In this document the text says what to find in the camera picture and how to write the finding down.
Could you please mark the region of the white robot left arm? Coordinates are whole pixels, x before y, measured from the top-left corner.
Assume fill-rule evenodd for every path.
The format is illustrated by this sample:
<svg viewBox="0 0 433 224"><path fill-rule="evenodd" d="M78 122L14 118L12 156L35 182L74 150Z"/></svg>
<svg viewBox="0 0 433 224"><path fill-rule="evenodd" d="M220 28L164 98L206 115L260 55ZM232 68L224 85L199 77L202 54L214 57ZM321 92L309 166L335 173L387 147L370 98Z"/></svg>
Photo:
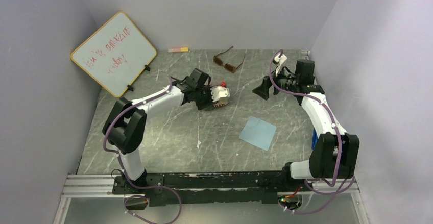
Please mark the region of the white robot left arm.
<svg viewBox="0 0 433 224"><path fill-rule="evenodd" d="M183 79L169 77L170 84L143 98L120 98L114 104L102 133L103 149L116 154L121 171L127 177L126 187L133 193L147 186L147 171L139 153L145 126L152 117L187 103L194 102L199 110L218 102L216 95L223 84L213 85L211 77L195 68Z"/></svg>

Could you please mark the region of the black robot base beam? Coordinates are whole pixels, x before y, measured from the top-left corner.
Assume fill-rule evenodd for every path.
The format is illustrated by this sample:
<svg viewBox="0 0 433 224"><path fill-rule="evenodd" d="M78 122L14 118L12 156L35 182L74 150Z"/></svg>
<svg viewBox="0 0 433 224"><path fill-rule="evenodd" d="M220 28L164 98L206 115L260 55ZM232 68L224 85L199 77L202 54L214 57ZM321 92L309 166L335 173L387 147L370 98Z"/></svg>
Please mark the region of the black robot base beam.
<svg viewBox="0 0 433 224"><path fill-rule="evenodd" d="M233 171L208 173L148 173L146 180L134 181L124 175L114 178L114 195L143 195L151 207L171 204L260 202L275 204L306 192L303 180L290 177L290 171Z"/></svg>

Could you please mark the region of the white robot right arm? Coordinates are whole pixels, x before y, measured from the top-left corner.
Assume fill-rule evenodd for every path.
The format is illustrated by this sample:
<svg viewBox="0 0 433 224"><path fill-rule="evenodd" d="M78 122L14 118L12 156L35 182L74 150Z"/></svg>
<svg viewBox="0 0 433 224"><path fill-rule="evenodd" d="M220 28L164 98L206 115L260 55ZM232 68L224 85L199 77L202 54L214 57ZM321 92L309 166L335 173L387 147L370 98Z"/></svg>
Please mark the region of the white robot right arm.
<svg viewBox="0 0 433 224"><path fill-rule="evenodd" d="M349 134L331 111L325 92L314 83L315 63L297 60L295 72L285 65L285 55L275 56L268 75L253 93L268 100L273 94L293 95L307 113L316 133L316 144L309 159L289 164L287 173L281 176L281 186L288 191L300 184L300 179L348 179L354 176L359 150L359 138Z"/></svg>

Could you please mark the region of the light blue cloth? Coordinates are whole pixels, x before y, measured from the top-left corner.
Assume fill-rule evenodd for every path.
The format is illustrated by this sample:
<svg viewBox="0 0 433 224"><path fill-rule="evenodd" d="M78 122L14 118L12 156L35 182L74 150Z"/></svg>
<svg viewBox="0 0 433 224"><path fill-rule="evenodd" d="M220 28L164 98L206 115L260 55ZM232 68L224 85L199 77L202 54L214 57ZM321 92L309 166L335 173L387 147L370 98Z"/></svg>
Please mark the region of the light blue cloth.
<svg viewBox="0 0 433 224"><path fill-rule="evenodd" d="M268 151L277 127L260 118L250 116L239 138L255 147Z"/></svg>

